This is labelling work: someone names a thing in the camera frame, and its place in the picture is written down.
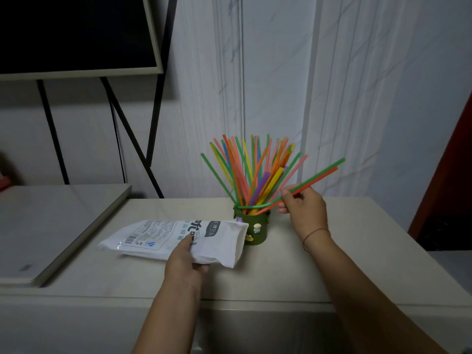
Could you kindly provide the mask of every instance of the barcode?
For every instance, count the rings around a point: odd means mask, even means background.
[[[130,236],[125,240],[125,244],[132,244],[137,236]]]

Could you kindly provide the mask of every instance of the white plastic bag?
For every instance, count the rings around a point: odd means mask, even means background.
[[[145,220],[123,227],[99,244],[132,256],[167,260],[172,250],[188,234],[195,263],[221,263],[233,268],[244,246],[248,224],[236,221]]]

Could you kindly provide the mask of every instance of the television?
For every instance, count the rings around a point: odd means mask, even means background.
[[[149,0],[3,0],[0,81],[162,73]]]

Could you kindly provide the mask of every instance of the yellow straw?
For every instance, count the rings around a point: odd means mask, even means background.
[[[244,154],[246,156],[246,165],[247,168],[249,169],[249,176],[251,177],[251,182],[252,182],[252,169],[251,169],[251,164],[249,162],[249,155],[247,154],[247,149],[246,149],[246,142],[243,139],[243,149],[244,149]]]
[[[270,192],[274,188],[275,184],[277,183],[277,181],[279,180],[283,172],[284,172],[284,168],[279,167],[279,169],[275,172],[274,176],[272,177],[270,183],[267,185],[266,189],[264,190],[262,196],[257,201],[256,205],[262,205],[264,203],[265,199],[267,199],[267,197],[269,196]],[[254,215],[256,212],[257,212],[257,209],[254,208],[251,210],[249,214]]]
[[[231,185],[231,187],[233,188],[234,190],[234,185],[233,185],[233,182],[231,181],[231,177],[229,176],[225,166],[223,165],[223,162],[221,161],[220,157],[218,156],[218,153],[217,153],[217,150],[216,150],[216,147],[213,143],[210,143],[210,146],[211,146],[211,149],[213,150],[213,152],[215,153],[215,156],[216,156],[216,159],[218,160],[218,162],[220,163],[220,166],[221,168],[223,169],[223,172],[225,173],[226,175],[226,178],[228,179],[229,181],[229,184]]]

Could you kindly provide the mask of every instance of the purple straw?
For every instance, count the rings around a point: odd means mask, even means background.
[[[251,201],[249,202],[249,206],[254,205],[257,198],[259,197],[259,193],[263,190],[263,187],[264,187],[265,183],[267,183],[267,180],[270,178],[270,175],[272,175],[270,172],[266,172],[264,174],[263,178],[261,179],[261,181],[257,185],[256,191],[254,191],[254,195],[251,197]]]

